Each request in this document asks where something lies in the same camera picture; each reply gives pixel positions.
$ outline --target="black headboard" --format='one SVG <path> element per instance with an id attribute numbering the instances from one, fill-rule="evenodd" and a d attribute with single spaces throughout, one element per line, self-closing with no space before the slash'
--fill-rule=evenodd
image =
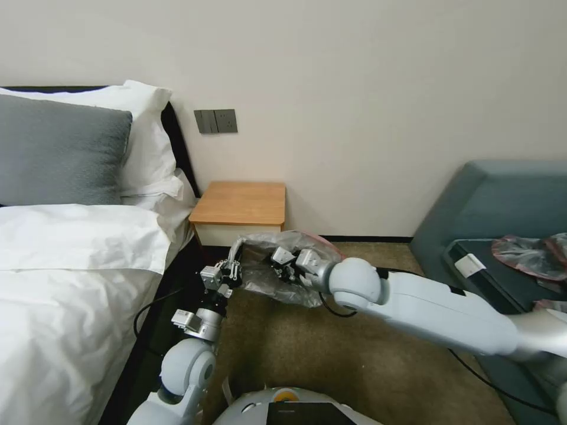
<path id="1" fill-rule="evenodd" d="M 58 93 L 60 91 L 67 91 L 69 93 L 78 93 L 81 91 L 91 91 L 102 89 L 105 86 L 53 86 L 53 87 L 6 87 L 8 90 L 14 91 L 38 91 L 40 93 Z M 170 137 L 171 149 L 175 155 L 175 161 L 177 166 L 183 170 L 185 176 L 189 180 L 193 192 L 195 192 L 196 197 L 201 196 L 199 187 L 197 186 L 197 181 L 195 180 L 195 174 L 193 172 L 193 167 L 191 166 L 191 159 L 189 157 L 189 152 L 187 151 L 187 145 L 185 144 L 185 139 L 183 138 L 183 133 L 179 126 L 179 121 L 177 120 L 177 115 L 171 103 L 168 103 L 161 113 L 161 122 L 164 125 L 164 129 Z"/>

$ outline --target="bed frame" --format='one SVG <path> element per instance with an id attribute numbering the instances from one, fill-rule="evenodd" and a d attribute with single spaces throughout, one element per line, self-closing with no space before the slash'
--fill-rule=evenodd
<path id="1" fill-rule="evenodd" d="M 71 87 L 6 87 L 14 91 L 38 91 L 57 93 L 67 91 L 78 93 L 101 89 L 105 86 Z M 171 103 L 161 114 L 161 122 L 170 137 L 171 147 L 177 166 L 183 170 L 196 197 L 200 191 L 195 180 L 187 145 Z M 128 361 L 118 379 L 99 424 L 126 424 L 136 408 L 147 398 L 150 391 L 159 388 L 161 358 L 148 352 L 146 347 L 165 353 L 183 337 L 183 333 L 171 325 L 170 319 L 177 308 L 196 310 L 203 295 L 203 284 L 199 271 L 205 266 L 203 252 L 197 238 L 192 238 L 167 268 L 159 284 L 155 298 L 166 295 L 179 288 L 185 288 L 178 296 L 156 304 L 149 309 Z"/>

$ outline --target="gray switch panel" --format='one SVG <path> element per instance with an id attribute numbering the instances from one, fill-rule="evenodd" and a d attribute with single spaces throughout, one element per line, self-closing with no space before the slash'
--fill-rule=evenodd
<path id="1" fill-rule="evenodd" d="M 215 109 L 214 117 L 219 133 L 238 133 L 234 109 Z"/>
<path id="2" fill-rule="evenodd" d="M 214 118 L 214 110 L 196 110 L 194 113 L 195 119 L 197 120 L 197 127 L 199 127 L 199 133 L 213 134 L 219 132 L 219 129 L 217 128 L 217 121 Z"/>
<path id="3" fill-rule="evenodd" d="M 234 109 L 200 109 L 193 112 L 201 134 L 238 133 Z"/>

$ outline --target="gray pillow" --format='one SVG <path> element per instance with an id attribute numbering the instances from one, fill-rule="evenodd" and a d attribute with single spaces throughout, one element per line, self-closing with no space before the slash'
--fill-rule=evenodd
<path id="1" fill-rule="evenodd" d="M 0 204 L 120 204 L 130 112 L 0 95 Z"/>

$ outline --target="black screen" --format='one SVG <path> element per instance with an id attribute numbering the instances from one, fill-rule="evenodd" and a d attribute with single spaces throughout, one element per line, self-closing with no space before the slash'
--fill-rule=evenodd
<path id="1" fill-rule="evenodd" d="M 266 425 L 356 425 L 333 403 L 270 403 Z"/>

